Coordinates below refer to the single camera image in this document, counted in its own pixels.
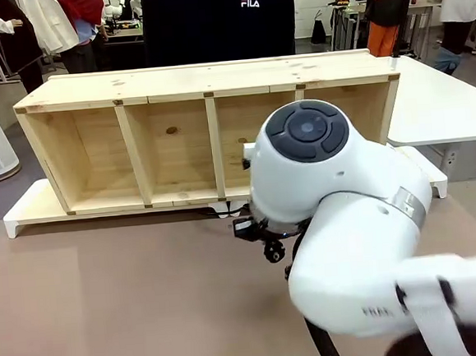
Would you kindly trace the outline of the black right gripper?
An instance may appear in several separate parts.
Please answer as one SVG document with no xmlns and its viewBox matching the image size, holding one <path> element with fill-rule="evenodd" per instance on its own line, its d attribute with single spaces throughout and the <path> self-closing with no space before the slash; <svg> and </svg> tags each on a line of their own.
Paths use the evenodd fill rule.
<svg viewBox="0 0 476 356">
<path fill-rule="evenodd" d="M 234 237 L 242 240 L 266 237 L 266 220 L 257 220 L 252 216 L 234 219 L 232 228 Z"/>
</svg>

